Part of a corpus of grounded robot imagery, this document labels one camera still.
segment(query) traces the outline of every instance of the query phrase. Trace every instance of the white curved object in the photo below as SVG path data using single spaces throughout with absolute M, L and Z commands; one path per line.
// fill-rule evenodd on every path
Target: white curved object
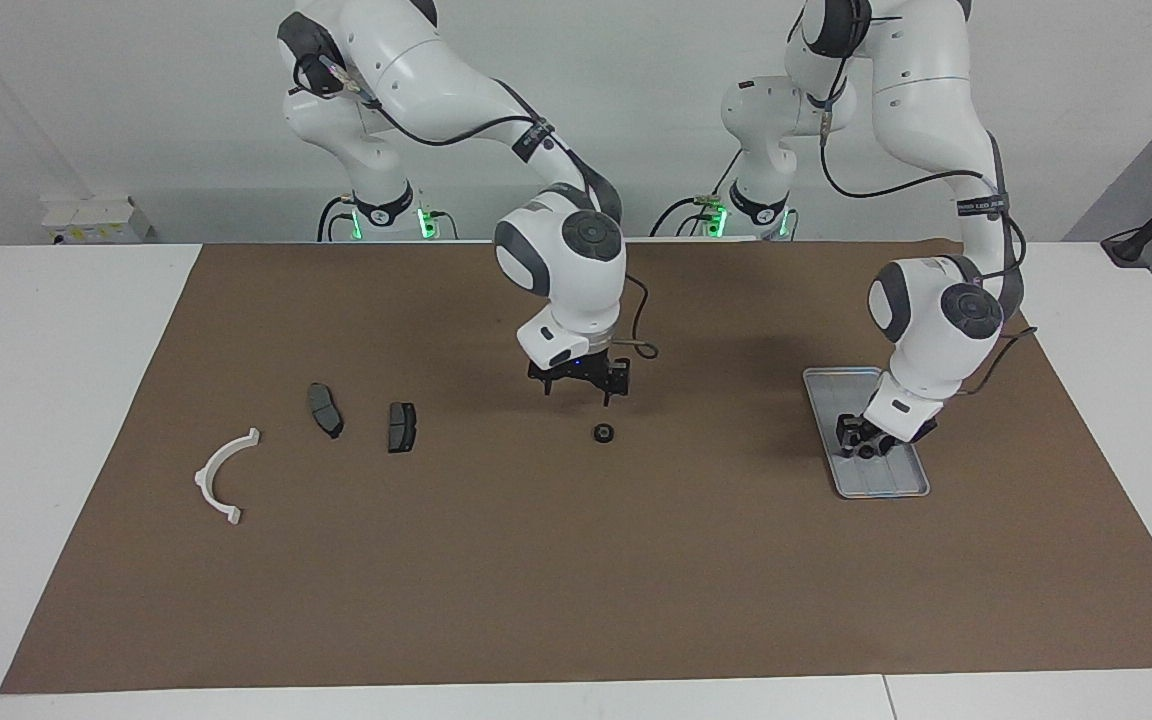
M 220 465 L 222 465 L 226 460 L 233 457 L 238 450 L 247 450 L 248 447 L 256 447 L 259 441 L 260 430 L 251 429 L 251 432 L 247 433 L 247 437 L 241 437 L 238 439 L 234 439 L 234 441 L 225 444 L 220 450 L 215 452 L 215 455 L 211 456 L 211 460 L 207 460 L 207 464 L 202 467 L 202 470 L 194 473 L 194 484 L 200 488 L 202 498 L 207 501 L 207 505 L 215 507 L 219 511 L 223 511 L 225 516 L 229 520 L 230 525 L 238 524 L 238 520 L 242 520 L 243 511 L 240 510 L 238 507 L 223 505 L 223 502 L 217 500 L 215 493 L 212 493 L 211 491 L 211 483 L 217 478 L 217 470 L 220 469 Z

